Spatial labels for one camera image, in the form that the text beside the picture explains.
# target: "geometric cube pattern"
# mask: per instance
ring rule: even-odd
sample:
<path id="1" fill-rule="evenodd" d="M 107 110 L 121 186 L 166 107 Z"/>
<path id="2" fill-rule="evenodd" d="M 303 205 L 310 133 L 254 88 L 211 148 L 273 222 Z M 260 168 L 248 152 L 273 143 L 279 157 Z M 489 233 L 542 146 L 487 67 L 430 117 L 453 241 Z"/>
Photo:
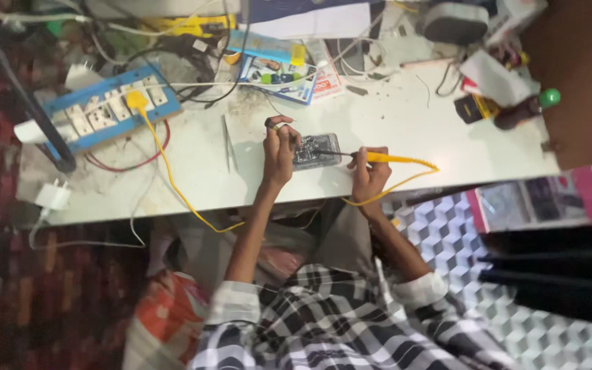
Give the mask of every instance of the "geometric cube pattern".
<path id="1" fill-rule="evenodd" d="M 398 219 L 397 228 L 467 308 L 492 324 L 497 339 L 524 369 L 592 369 L 592 323 L 519 306 L 513 289 L 478 281 L 489 264 L 476 259 L 488 251 L 474 229 L 465 193 L 415 207 L 392 198 L 383 210 Z"/>

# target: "person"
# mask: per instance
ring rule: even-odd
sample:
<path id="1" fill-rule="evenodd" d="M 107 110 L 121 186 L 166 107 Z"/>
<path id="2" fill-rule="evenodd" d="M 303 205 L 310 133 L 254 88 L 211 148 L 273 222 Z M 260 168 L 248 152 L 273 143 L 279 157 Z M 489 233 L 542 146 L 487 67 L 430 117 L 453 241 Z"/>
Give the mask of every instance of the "person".
<path id="1" fill-rule="evenodd" d="M 285 116 L 272 122 L 290 123 Z M 390 223 L 379 201 L 345 205 L 311 263 L 281 287 L 256 286 L 253 272 L 269 212 L 292 178 L 292 155 L 300 134 L 288 124 L 267 129 L 264 177 L 245 230 L 234 246 L 225 281 L 213 294 L 192 369 L 515 369 L 514 360 L 489 331 L 489 324 L 468 311 L 418 250 Z M 386 163 L 367 163 L 360 148 L 349 164 L 352 198 L 361 202 L 379 194 L 390 177 Z M 349 220 L 361 220 L 364 223 Z M 354 243 L 369 225 L 399 271 L 390 293 L 377 267 L 358 263 L 370 258 L 368 238 Z M 327 241 L 341 242 L 327 246 Z M 399 315 L 418 322 L 418 331 Z"/>

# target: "white table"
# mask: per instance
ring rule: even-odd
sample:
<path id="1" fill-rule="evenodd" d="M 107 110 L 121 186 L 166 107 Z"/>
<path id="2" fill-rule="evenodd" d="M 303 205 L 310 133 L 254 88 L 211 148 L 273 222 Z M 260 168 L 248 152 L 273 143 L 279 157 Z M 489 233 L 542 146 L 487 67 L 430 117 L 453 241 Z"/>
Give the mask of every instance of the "white table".
<path id="1" fill-rule="evenodd" d="M 386 64 L 392 71 L 404 60 L 431 59 L 434 54 L 430 43 L 420 38 L 388 37 L 399 19 L 397 15 L 386 17 L 383 24 L 386 34 L 383 42 L 390 51 Z M 541 151 L 541 142 L 547 139 L 542 119 L 508 132 L 498 130 L 490 121 L 465 124 L 453 105 L 463 93 L 457 91 L 448 98 L 435 96 L 434 90 L 446 66 L 445 61 L 422 63 L 400 70 L 401 73 L 388 82 L 366 85 L 350 82 L 366 88 L 369 94 L 348 93 L 309 107 L 275 97 L 271 99 L 275 108 L 297 120 L 294 127 L 301 134 L 335 132 L 343 151 L 354 151 L 361 145 L 388 146 L 396 155 L 425 159 L 439 166 L 440 172 L 417 178 L 399 190 L 480 184 L 560 172 L 554 155 Z M 417 76 L 430 89 L 428 107 L 429 94 Z M 254 137 L 247 146 L 235 148 L 249 151 L 241 161 L 232 158 L 232 149 L 227 150 L 229 155 L 226 156 L 224 114 L 233 114 L 234 124 L 254 128 L 249 132 L 261 130 L 266 117 L 276 115 L 262 94 L 236 91 L 206 111 L 202 110 L 202 105 L 187 104 L 184 113 L 170 119 L 172 137 L 166 154 L 175 182 L 198 210 L 248 206 L 261 179 L 261 138 Z M 162 124 L 158 134 L 164 138 Z M 139 129 L 131 138 L 129 142 L 120 138 L 95 154 L 106 164 L 124 167 L 155 152 L 147 130 Z M 104 172 L 88 164 L 83 157 L 78 157 L 77 161 L 78 170 L 70 177 L 74 193 L 69 206 L 53 213 L 48 218 L 51 224 L 127 219 L 137 205 L 136 217 L 188 211 L 170 187 L 160 159 L 156 162 L 160 168 L 158 173 L 155 165 L 148 164 L 123 174 Z M 344 158 L 340 166 L 295 172 L 277 201 L 350 194 L 347 162 Z M 415 164 L 393 164 L 392 168 L 388 186 L 424 170 Z M 53 182 L 55 178 L 63 177 L 37 148 L 25 146 L 18 198 L 31 200 L 43 182 Z"/>

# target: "checkered shirt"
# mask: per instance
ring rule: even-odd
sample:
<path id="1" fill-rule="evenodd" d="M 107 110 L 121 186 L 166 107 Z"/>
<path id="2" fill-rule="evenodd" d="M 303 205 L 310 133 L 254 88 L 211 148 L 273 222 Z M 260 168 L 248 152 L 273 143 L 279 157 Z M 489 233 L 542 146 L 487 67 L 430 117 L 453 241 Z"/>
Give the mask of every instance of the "checkered shirt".
<path id="1" fill-rule="evenodd" d="M 372 280 L 306 265 L 280 288 L 223 282 L 210 310 L 192 369 L 519 368 L 435 273 L 388 284 L 380 266 Z"/>

